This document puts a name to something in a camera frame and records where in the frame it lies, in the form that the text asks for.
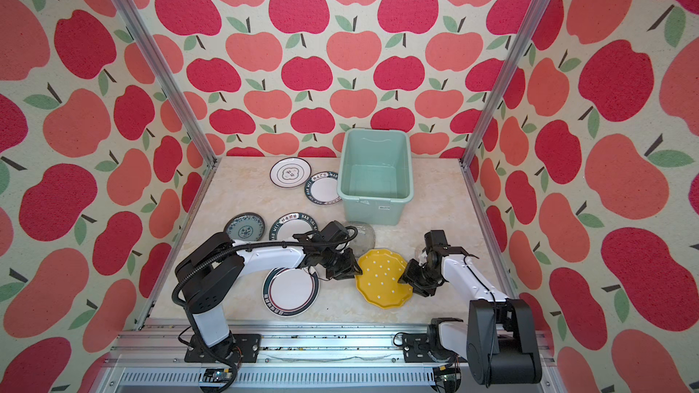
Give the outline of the yellow dotted scalloped plate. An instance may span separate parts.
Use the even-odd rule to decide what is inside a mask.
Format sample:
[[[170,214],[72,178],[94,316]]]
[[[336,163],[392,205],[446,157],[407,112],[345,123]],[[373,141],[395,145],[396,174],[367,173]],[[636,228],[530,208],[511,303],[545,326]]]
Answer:
[[[399,282],[407,261],[389,249],[371,249],[360,257],[362,274],[355,277],[356,288],[365,300],[381,309],[402,307],[413,295],[412,287]]]

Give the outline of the white plate dark red-green rim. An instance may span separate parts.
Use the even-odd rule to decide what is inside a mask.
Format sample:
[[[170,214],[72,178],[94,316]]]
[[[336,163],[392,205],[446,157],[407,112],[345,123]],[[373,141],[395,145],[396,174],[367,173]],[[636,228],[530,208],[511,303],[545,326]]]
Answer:
[[[278,267],[267,275],[262,299],[267,309],[280,317],[295,317],[307,311],[318,298],[320,278],[313,267]]]

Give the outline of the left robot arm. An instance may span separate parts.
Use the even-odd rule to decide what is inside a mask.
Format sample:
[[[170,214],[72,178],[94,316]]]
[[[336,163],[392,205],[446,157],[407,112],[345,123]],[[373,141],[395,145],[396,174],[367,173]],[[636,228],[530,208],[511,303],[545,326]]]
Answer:
[[[193,331],[191,347],[236,369],[242,356],[225,319],[222,303],[234,283],[247,274],[273,269],[323,267],[327,280],[362,274],[349,243],[354,226],[333,220],[322,230],[294,234],[290,240],[244,242],[224,232],[207,239],[175,269],[177,285],[171,299],[182,307]]]

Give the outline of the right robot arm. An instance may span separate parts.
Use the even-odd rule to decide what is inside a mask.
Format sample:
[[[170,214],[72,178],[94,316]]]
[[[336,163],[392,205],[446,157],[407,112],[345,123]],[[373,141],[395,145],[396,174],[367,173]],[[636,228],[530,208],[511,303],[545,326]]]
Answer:
[[[444,231],[431,230],[424,240],[420,259],[408,263],[399,282],[424,298],[451,285],[469,303],[468,319],[434,318],[424,334],[399,333],[404,359],[444,363],[437,370],[435,389],[447,392],[460,386],[461,373],[455,367],[460,360],[468,363],[479,385],[540,383],[542,362],[528,303],[492,285],[473,265],[473,255],[450,245]]]

